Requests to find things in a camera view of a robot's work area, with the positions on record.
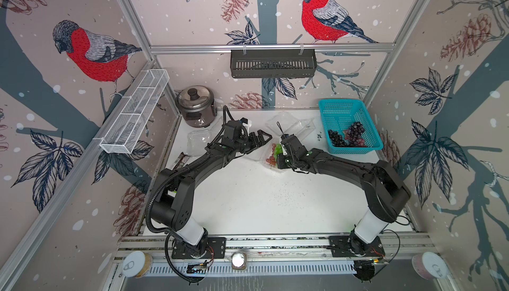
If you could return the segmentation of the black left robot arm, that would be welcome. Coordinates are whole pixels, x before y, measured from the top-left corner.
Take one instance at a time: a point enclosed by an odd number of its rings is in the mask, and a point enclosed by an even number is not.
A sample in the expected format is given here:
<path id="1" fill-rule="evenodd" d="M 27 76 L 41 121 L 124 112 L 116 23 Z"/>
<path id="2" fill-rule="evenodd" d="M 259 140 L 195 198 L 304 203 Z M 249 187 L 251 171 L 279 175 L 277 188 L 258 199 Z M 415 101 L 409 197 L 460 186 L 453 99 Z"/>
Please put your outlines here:
<path id="1" fill-rule="evenodd" d="M 273 136 L 263 130 L 249 132 L 248 122 L 246 118 L 235 120 L 225 106 L 221 129 L 204 147 L 205 153 L 181 168 L 160 172 L 144 212 L 151 233 L 164 233 L 183 243 L 190 257 L 207 253 L 208 232 L 192 218 L 195 191 L 213 173 L 272 140 Z"/>

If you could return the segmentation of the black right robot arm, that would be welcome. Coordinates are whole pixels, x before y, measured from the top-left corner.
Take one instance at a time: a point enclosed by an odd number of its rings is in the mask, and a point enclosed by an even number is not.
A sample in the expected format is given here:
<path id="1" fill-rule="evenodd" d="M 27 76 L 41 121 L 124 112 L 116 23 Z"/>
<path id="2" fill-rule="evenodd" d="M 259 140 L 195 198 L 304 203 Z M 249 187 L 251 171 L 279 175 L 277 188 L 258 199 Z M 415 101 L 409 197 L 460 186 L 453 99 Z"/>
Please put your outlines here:
<path id="1" fill-rule="evenodd" d="M 366 255 L 379 233 L 397 220 L 411 198 L 408 187 L 386 161 L 355 162 L 323 150 L 307 150 L 294 134 L 284 134 L 280 144 L 283 152 L 277 156 L 279 169 L 331 176 L 364 191 L 368 210 L 348 238 L 349 250 L 354 255 Z"/>

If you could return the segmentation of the red grape bunch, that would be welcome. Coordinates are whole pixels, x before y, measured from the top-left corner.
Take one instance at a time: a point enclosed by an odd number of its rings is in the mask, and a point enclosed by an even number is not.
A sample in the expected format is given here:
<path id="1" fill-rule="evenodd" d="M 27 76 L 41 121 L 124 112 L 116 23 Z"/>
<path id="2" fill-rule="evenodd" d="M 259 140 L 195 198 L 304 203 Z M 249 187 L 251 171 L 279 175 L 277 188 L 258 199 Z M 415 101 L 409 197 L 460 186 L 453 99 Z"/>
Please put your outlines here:
<path id="1" fill-rule="evenodd" d="M 268 157 L 265 162 L 272 168 L 277 168 L 277 159 L 274 156 Z"/>

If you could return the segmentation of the green grape bunch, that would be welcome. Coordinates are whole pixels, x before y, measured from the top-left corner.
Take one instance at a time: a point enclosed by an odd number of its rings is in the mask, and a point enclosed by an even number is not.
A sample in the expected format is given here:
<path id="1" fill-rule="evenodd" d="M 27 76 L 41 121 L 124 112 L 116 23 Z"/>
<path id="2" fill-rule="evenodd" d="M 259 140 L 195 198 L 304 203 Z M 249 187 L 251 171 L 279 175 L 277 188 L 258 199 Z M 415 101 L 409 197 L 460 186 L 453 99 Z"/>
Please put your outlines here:
<path id="1" fill-rule="evenodd" d="M 279 154 L 282 154 L 282 145 L 281 144 L 272 144 L 272 155 L 274 158 L 277 158 Z"/>

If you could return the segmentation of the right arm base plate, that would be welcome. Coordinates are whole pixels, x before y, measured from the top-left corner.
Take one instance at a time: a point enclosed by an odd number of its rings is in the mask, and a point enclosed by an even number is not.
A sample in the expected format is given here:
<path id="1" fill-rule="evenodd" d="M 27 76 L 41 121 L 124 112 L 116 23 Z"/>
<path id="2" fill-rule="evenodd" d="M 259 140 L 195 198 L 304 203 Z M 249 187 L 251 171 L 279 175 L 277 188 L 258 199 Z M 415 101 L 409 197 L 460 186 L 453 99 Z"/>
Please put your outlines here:
<path id="1" fill-rule="evenodd" d="M 380 237 L 375 237 L 371 243 L 365 243 L 360 238 L 353 235 L 329 236 L 329 247 L 332 257 L 350 258 L 350 257 L 369 257 L 383 258 L 385 252 Z"/>

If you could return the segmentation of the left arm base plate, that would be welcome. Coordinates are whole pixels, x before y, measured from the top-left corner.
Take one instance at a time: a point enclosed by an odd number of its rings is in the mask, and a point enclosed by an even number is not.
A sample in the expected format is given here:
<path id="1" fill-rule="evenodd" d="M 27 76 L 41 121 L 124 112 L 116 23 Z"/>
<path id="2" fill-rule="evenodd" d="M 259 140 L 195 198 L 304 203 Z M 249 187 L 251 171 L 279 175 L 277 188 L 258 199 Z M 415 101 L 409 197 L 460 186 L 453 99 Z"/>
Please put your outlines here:
<path id="1" fill-rule="evenodd" d="M 198 245 L 176 240 L 172 247 L 172 259 L 223 259 L 225 257 L 226 238 L 202 238 Z"/>

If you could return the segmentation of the teal plastic basket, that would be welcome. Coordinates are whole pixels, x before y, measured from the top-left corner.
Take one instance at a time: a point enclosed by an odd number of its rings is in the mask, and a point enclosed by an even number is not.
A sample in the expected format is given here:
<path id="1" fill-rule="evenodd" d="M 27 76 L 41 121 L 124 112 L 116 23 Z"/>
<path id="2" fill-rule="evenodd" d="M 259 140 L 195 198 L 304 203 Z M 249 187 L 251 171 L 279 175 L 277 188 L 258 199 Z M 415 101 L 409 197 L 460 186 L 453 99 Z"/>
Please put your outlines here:
<path id="1" fill-rule="evenodd" d="M 331 154 L 367 154 L 383 142 L 367 108 L 357 99 L 322 99 L 319 111 Z"/>

